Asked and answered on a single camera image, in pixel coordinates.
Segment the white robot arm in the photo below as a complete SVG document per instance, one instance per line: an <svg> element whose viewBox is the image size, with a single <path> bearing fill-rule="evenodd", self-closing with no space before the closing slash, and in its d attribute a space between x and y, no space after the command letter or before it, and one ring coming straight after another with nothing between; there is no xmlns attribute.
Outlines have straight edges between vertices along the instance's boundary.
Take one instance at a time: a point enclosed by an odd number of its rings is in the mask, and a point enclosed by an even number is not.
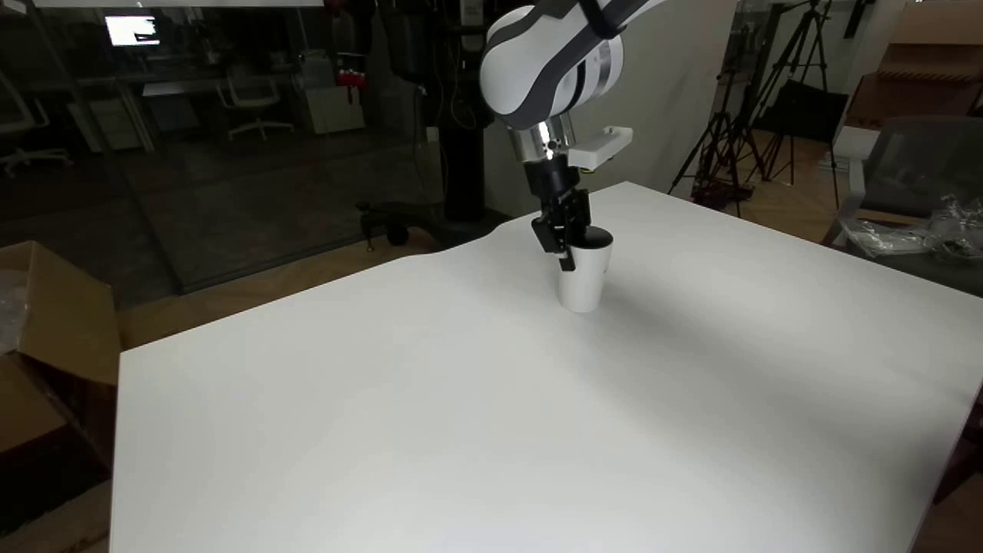
<svg viewBox="0 0 983 553"><path fill-rule="evenodd" d="M566 113L609 91L623 64L619 30L662 0L537 0L488 27L479 69L484 105L513 131L539 218L546 253L575 269L572 246L587 235L590 202L572 168Z"/></svg>

